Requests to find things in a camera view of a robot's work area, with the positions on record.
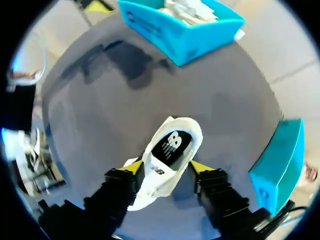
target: black cable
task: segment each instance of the black cable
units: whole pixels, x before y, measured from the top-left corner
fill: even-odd
[[[287,209],[283,212],[281,212],[279,215],[275,216],[274,219],[272,219],[271,222],[268,223],[268,225],[264,226],[260,231],[259,233],[265,235],[265,237],[267,238],[274,230],[277,229],[278,226],[276,225],[279,225],[278,223],[281,221],[281,219],[287,215],[288,213],[291,213],[291,212],[295,212],[295,211],[298,211],[298,210],[307,210],[308,207],[307,206],[297,206],[295,208],[292,208],[292,209]]]

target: teal bin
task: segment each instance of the teal bin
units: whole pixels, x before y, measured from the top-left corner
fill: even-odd
[[[245,19],[215,0],[202,0],[219,17],[217,22],[188,26],[158,11],[164,0],[119,0],[124,21],[158,47],[177,66],[234,40]]]
[[[304,153],[303,120],[281,121],[249,171],[259,208],[275,216],[285,206],[300,178]]]

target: round table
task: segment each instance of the round table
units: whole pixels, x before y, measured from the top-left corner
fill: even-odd
[[[68,199],[81,206],[104,173],[141,154],[168,116],[190,116],[203,132],[194,160],[224,169],[232,186],[250,199],[250,210],[258,209],[248,171],[281,111],[237,43],[177,67],[117,13],[66,50],[45,79],[42,98],[53,158],[69,185],[49,196],[49,204]],[[128,212],[117,233],[134,240],[218,237],[188,181],[186,171],[169,197]]]

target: table surface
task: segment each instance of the table surface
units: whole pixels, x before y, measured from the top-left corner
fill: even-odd
[[[190,116],[202,128],[195,160],[222,168],[258,209],[248,175],[270,141],[281,111],[260,70],[232,43],[183,66],[112,15],[77,39],[42,87],[42,115],[53,158],[68,184],[48,196],[81,206],[104,173],[141,154],[168,116]],[[188,182],[140,211],[128,212],[124,239],[208,240],[211,227]]]

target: black logo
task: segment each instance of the black logo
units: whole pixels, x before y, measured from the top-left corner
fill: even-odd
[[[134,15],[130,11],[127,11],[126,14],[130,22],[136,23],[141,28],[145,29],[148,33],[154,34],[159,38],[161,37],[160,35],[162,31],[159,27],[155,26],[154,24],[151,24],[148,20],[145,20],[142,17]]]
[[[128,15],[129,21],[134,23],[135,19],[134,19],[134,15],[132,14],[132,12],[127,11],[126,14]]]
[[[159,175],[162,175],[165,173],[162,169],[158,168],[157,166],[152,166],[151,169],[154,170]]]

